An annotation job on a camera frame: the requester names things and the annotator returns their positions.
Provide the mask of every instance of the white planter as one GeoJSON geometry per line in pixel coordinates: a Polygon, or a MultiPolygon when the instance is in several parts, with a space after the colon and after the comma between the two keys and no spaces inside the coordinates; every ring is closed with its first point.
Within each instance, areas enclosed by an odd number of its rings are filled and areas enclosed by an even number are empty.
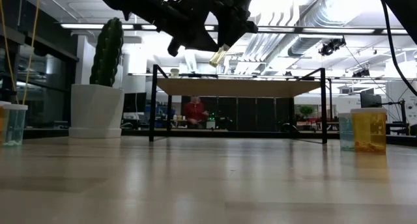
{"type": "Polygon", "coordinates": [[[70,137],[82,139],[120,137],[123,102],[122,89],[74,84],[71,88],[70,137]]]}

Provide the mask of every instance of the green cactus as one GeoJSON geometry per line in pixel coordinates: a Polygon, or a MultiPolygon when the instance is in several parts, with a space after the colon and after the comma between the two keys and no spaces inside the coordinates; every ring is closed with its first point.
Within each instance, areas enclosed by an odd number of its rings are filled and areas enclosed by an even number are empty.
{"type": "Polygon", "coordinates": [[[112,87],[117,74],[123,46],[122,22],[118,18],[109,20],[98,35],[96,55],[91,68],[90,84],[112,87]]]}

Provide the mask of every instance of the computer monitor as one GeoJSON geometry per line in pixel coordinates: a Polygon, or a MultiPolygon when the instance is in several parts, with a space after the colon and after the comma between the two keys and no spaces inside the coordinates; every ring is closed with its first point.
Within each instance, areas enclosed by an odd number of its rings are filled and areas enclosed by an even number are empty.
{"type": "Polygon", "coordinates": [[[382,98],[376,94],[360,93],[360,107],[382,107],[382,98]]]}
{"type": "Polygon", "coordinates": [[[123,113],[144,113],[146,92],[124,94],[123,113]]]}

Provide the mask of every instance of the person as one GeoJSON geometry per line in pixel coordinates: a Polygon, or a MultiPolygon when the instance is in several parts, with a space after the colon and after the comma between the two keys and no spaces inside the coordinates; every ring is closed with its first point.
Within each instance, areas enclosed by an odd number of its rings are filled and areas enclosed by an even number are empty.
{"type": "Polygon", "coordinates": [[[184,116],[187,118],[189,129],[203,129],[209,113],[204,110],[200,97],[191,96],[191,102],[184,106],[184,116]]]}

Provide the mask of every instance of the wooden floor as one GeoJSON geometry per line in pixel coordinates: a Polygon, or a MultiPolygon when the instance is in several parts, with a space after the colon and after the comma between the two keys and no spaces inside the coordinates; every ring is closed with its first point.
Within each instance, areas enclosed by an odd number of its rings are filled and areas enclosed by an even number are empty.
{"type": "Polygon", "coordinates": [[[0,222],[417,223],[417,150],[338,141],[26,141],[0,148],[0,222]]]}

